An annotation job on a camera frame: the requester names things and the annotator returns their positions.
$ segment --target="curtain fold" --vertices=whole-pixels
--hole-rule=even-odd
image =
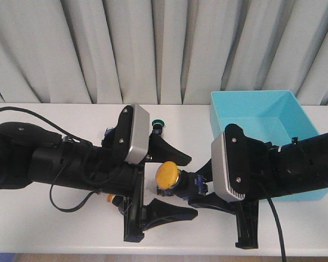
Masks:
[[[0,102],[328,104],[328,0],[0,0]]]

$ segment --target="plastic box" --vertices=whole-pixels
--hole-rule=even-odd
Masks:
[[[216,138],[225,127],[235,123],[250,138],[274,145],[291,143],[318,135],[300,104],[290,91],[212,92],[210,124]],[[275,198],[282,201],[319,200],[328,188]]]

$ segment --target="black cable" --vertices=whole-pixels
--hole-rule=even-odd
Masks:
[[[274,206],[273,201],[272,201],[269,193],[267,192],[267,190],[264,188],[264,186],[259,181],[254,180],[254,182],[256,182],[259,185],[259,187],[261,188],[261,190],[264,192],[264,194],[266,196],[266,199],[267,199],[267,202],[270,205],[270,208],[272,210],[273,217],[274,217],[274,220],[275,220],[276,226],[277,226],[279,245],[280,245],[280,253],[281,253],[281,256],[282,256],[282,262],[286,262],[283,232],[282,232],[282,228],[280,226],[280,221],[279,221],[279,217],[278,217],[278,214],[277,214],[277,211],[276,211],[276,207]]]
[[[92,196],[95,193],[96,194],[99,194],[101,192],[100,189],[90,192],[89,194],[87,194],[87,196],[77,206],[75,206],[75,207],[73,207],[71,209],[63,209],[63,208],[58,207],[55,204],[55,202],[52,199],[52,188],[54,187],[56,180],[58,179],[58,177],[60,176],[60,174],[65,170],[65,168],[67,168],[67,166],[70,166],[73,163],[73,161],[74,161],[73,152],[74,152],[74,147],[72,149],[71,156],[68,158],[68,160],[66,161],[66,163],[61,167],[61,169],[57,173],[55,179],[52,181],[51,187],[50,187],[50,193],[49,193],[50,202],[51,202],[52,206],[54,206],[56,209],[58,209],[58,210],[60,210],[62,212],[66,212],[66,213],[75,212],[75,211],[81,209],[86,204],[86,202],[88,201],[88,199],[90,198],[90,196]]]
[[[29,109],[17,108],[15,106],[4,106],[4,107],[0,108],[0,112],[8,111],[8,110],[18,111],[18,112],[23,112],[23,113],[30,114],[32,116],[35,116],[35,117],[39,118],[40,120],[44,121],[45,123],[49,124],[50,126],[56,128],[58,131],[62,132],[63,134],[67,135],[70,138],[76,139],[78,141],[83,141],[84,140],[82,138],[77,137],[76,135],[73,135],[73,134],[65,131],[64,129],[62,129],[61,127],[59,127],[58,125],[56,125],[55,123],[52,123],[47,118],[39,115],[38,113],[35,113],[35,112],[29,110]]]

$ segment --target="yellow button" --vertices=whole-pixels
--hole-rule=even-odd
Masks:
[[[157,171],[155,181],[159,188],[171,188],[179,180],[179,170],[174,162],[164,162]]]

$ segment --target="white tabletop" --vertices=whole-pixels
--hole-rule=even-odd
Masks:
[[[70,133],[100,145],[104,130],[113,127],[123,105],[16,104],[47,117]],[[198,170],[210,158],[213,134],[207,105],[145,105],[151,120],[165,121],[164,139],[189,154],[186,171]],[[328,106],[304,106],[320,133],[328,132]],[[30,122],[53,130],[42,121],[19,112],[0,113],[0,123]],[[155,194],[158,164],[146,164],[144,203],[153,198],[188,206],[183,200]],[[79,203],[86,192],[54,188],[61,207]],[[319,201],[276,202],[287,255],[328,256],[328,194]],[[123,217],[94,195],[75,213],[56,210],[49,201],[49,185],[33,183],[24,189],[0,190],[0,252],[93,254],[221,254],[279,255],[276,225],[267,202],[260,203],[259,249],[235,248],[236,218],[228,213],[201,209],[189,222],[150,229],[140,243],[123,242]]]

